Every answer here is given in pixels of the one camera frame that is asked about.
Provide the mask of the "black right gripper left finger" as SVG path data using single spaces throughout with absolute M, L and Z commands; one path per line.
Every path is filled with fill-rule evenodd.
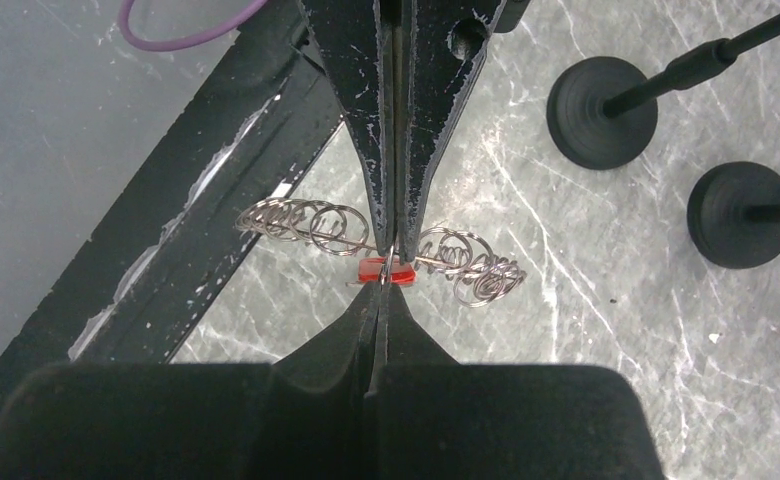
M 0 479 L 372 479 L 381 289 L 270 363 L 53 365 L 0 415 Z

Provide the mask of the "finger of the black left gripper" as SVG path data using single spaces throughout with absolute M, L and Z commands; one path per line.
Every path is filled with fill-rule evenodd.
M 391 206 L 392 114 L 385 102 L 386 35 L 379 1 L 302 1 L 301 12 L 316 42 L 326 77 L 340 105 L 365 181 L 376 247 L 394 241 Z
M 437 167 L 484 65 L 502 1 L 401 1 L 396 27 L 396 240 L 418 252 Z

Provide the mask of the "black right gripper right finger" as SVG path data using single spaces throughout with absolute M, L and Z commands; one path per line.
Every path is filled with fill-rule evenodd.
M 586 364 L 462 364 L 381 288 L 366 395 L 370 479 L 660 479 L 629 382 Z

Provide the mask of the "red tag key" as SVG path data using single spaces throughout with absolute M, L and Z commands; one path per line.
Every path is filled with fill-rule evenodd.
M 394 259 L 388 270 L 385 269 L 384 258 L 367 257 L 359 261 L 357 276 L 348 285 L 362 285 L 370 282 L 386 280 L 401 287 L 411 286 L 416 282 L 417 273 L 411 264 L 401 264 Z

